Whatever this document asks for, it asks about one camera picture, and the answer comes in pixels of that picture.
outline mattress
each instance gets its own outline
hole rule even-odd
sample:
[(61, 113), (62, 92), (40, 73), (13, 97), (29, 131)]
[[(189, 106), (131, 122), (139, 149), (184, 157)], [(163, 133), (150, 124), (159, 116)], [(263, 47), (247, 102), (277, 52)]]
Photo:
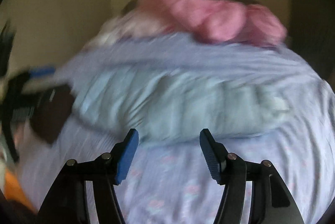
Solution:
[[(201, 45), (187, 33), (157, 38), (125, 39), (81, 52), (55, 75), (74, 93), (88, 77), (124, 66), (195, 71), (222, 81), (270, 85), (289, 102), (293, 114), (262, 136), (225, 139), (229, 152), (244, 160), (270, 160), (288, 186), (306, 224), (316, 223), (335, 196), (334, 93), (310, 66), (284, 46), (273, 49), (240, 44)], [(102, 131), (75, 116), (49, 146), (25, 128), (19, 145), (18, 177), (27, 197), (39, 208), (67, 159), (95, 159), (110, 151), (126, 133)], [(127, 223), (210, 223), (223, 187), (211, 179), (199, 141), (139, 147), (128, 177), (115, 187)], [(98, 223), (93, 190), (88, 189), (91, 223)], [(247, 223), (251, 184), (247, 184), (242, 222)]]

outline bed sheet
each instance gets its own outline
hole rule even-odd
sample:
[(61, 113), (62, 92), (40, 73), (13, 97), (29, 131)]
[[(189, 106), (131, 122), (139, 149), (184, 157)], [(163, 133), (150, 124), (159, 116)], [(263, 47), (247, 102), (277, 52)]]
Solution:
[[(237, 83), (271, 85), (288, 100), (293, 115), (276, 130), (253, 138), (218, 140), (247, 161), (270, 160), (292, 193), (306, 224), (316, 223), (335, 195), (334, 93), (309, 65), (285, 47), (261, 49), (224, 44), (200, 45), (190, 34), (128, 39), (82, 52), (57, 71), (74, 92), (97, 72), (120, 65), (177, 68)], [(56, 143), (38, 140), (28, 126), (19, 152), (18, 177), (39, 208), (67, 159), (93, 160), (110, 151), (126, 133), (90, 129), (68, 119)], [(223, 187), (211, 179), (198, 140), (177, 145), (139, 147), (128, 177), (116, 193), (127, 223), (213, 223)], [(249, 216), (247, 184), (242, 222)], [(98, 223), (88, 184), (91, 223)]]

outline pink cloth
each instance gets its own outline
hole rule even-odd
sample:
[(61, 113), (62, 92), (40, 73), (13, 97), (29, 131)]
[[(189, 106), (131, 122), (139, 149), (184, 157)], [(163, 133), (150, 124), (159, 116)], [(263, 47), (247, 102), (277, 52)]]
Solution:
[(178, 30), (192, 32), (205, 42), (248, 41), (276, 45), (286, 29), (261, 5), (245, 6), (230, 0), (139, 0), (138, 10), (150, 13)]

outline brown object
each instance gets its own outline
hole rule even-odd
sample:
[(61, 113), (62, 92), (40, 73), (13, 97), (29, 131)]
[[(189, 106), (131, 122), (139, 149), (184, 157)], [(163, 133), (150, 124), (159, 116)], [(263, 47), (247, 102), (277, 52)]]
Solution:
[(57, 86), (41, 93), (30, 119), (31, 128), (36, 135), (49, 144), (57, 140), (71, 114), (74, 99), (68, 85)]

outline orange object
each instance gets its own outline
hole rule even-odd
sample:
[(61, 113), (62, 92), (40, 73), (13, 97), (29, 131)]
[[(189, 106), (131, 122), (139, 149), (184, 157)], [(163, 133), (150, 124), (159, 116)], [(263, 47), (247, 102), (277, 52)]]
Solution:
[(13, 173), (11, 173), (9, 170), (6, 170), (6, 173), (5, 173), (4, 196), (7, 200), (17, 201), (23, 204), (24, 206), (26, 206), (29, 210), (36, 213), (36, 209), (32, 206), (30, 201), (26, 198), (16, 176)]

